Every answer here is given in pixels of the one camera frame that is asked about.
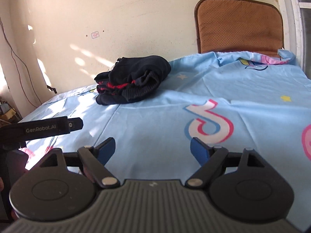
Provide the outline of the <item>person's left hand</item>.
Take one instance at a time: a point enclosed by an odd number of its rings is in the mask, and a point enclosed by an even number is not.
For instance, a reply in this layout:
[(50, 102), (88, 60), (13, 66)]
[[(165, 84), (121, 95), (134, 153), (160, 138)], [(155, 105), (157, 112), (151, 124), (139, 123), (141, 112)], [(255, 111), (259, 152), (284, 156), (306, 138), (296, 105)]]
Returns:
[(4, 183), (2, 178), (0, 177), (0, 191), (2, 191), (4, 189)]

